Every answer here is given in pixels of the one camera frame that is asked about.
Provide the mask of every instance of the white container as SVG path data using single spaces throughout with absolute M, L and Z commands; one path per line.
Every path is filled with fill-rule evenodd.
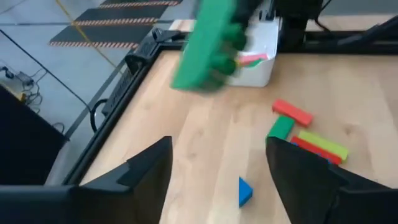
M 247 31 L 248 46 L 239 55 L 267 54 L 268 59 L 253 68 L 240 68 L 228 80 L 232 86 L 264 87 L 271 77 L 277 52 L 279 20 L 255 22 Z

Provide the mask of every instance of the hazard tape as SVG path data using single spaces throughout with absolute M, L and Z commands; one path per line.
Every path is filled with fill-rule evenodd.
M 175 6 L 178 1 L 152 1 L 152 2 L 127 2 L 127 3 L 113 3 L 102 4 L 98 6 L 100 9 L 114 8 L 114 7 L 140 7 L 140 6 Z
M 157 18 L 137 18 L 137 19 L 104 19 L 97 21 L 75 21 L 78 26 L 109 26 L 109 25 L 125 25 L 125 24 L 153 24 L 157 22 Z
M 135 49 L 138 47 L 136 43 L 125 42 L 92 42 L 94 47 L 109 47 L 109 48 L 124 48 Z M 54 41 L 49 43 L 50 46 L 57 47 L 91 47 L 88 42 L 67 42 L 67 41 Z

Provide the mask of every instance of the yellow block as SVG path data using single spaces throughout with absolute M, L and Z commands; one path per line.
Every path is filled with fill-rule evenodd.
M 333 153 L 334 155 L 340 157 L 342 160 L 347 159 L 348 150 L 343 146 L 340 146 L 336 143 L 323 139 L 320 136 L 317 136 L 316 134 L 312 134 L 304 130 L 300 131 L 298 137 L 330 153 Z

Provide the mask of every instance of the red block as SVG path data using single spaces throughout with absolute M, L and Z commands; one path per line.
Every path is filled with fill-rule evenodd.
M 310 125 L 313 119 L 311 114 L 298 109 L 297 107 L 281 99 L 278 99 L 274 102 L 272 109 L 282 115 L 293 118 L 296 122 L 305 127 Z
M 313 144 L 304 141 L 303 139 L 300 139 L 297 136 L 293 136 L 292 140 L 290 141 L 291 143 L 296 143 L 298 146 L 300 146 L 301 148 L 310 151 L 314 154 L 317 154 L 319 156 L 321 156 L 324 159 L 329 160 L 329 162 L 331 162 L 332 164 L 336 164 L 339 165 L 341 164 L 341 158 L 326 151 L 323 150 L 321 148 L 319 148 L 318 146 L 314 146 Z

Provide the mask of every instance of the striped floor mat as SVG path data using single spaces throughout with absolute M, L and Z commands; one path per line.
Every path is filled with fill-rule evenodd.
M 107 0 L 75 20 L 91 43 L 73 26 L 50 41 L 57 47 L 109 47 L 135 49 L 169 6 L 180 1 Z

